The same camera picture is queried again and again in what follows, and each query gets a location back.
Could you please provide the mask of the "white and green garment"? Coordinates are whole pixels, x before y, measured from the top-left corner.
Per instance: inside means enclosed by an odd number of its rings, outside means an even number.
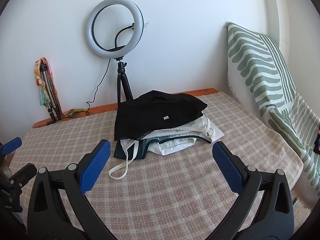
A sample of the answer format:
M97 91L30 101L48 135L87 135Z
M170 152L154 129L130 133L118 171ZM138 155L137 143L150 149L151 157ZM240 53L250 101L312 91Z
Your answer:
M224 133L203 114L183 126L156 130L139 140L121 139L116 143L114 157L124 162L111 168L108 175L114 180L123 179L129 165L134 160L145 159L148 152L166 156L189 148L198 140L212 144L223 136Z

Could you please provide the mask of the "beige plaid bed cover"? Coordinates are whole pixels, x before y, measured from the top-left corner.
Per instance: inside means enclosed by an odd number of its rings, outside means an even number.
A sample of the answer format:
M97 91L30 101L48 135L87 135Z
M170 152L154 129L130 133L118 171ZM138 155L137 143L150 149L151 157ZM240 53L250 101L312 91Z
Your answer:
M223 92L203 95L205 114L223 132L223 143L246 165L285 172L293 187L303 163L286 141ZM114 140L114 111L29 130L10 164L62 170L77 163L99 141ZM205 239L236 200L212 156L212 146L195 145L167 156L148 153L127 175L110 177L120 163L110 158L86 197L118 239Z

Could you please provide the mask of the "green striped white cushion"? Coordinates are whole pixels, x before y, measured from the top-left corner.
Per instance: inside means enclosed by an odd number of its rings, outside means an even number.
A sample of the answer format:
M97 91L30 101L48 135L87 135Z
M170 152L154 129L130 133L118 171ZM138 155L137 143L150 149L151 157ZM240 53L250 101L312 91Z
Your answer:
M229 22L228 63L253 98L258 114L278 132L304 164L304 173L319 193L319 157L313 151L319 117L296 90L275 40Z

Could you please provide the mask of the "grey folded tripod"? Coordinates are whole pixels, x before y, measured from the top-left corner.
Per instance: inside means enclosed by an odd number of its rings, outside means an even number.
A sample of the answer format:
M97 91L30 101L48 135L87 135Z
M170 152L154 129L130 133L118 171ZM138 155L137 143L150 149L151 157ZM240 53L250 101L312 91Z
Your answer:
M61 111L58 106L57 100L54 96L54 91L52 87L52 82L49 79L48 75L48 66L47 64L41 60L40 62L40 73L42 79L44 81L44 85L46 87L47 94L49 96L50 101L47 103L48 105L48 113L51 117L51 120L46 123L46 125L51 125L61 120Z

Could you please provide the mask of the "colourful orange-blue scarf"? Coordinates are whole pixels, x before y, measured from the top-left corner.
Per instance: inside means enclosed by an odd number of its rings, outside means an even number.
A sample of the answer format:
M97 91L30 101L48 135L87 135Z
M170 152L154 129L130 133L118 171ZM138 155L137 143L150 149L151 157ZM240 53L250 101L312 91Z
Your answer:
M40 88L40 105L46 107L50 120L46 125L51 125L65 118L76 118L80 113L89 115L88 109L71 109L62 112L57 90L54 86L54 79L50 70L49 63L45 57L35 62L34 74L37 86Z

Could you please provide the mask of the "black sheer blouse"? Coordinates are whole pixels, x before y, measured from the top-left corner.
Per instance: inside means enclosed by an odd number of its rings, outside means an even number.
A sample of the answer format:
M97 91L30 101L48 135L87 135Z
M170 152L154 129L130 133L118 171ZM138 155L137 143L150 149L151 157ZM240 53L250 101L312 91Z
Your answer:
M119 104L114 139L139 140L156 130L183 126L200 118L206 108L205 102L190 94L151 90Z

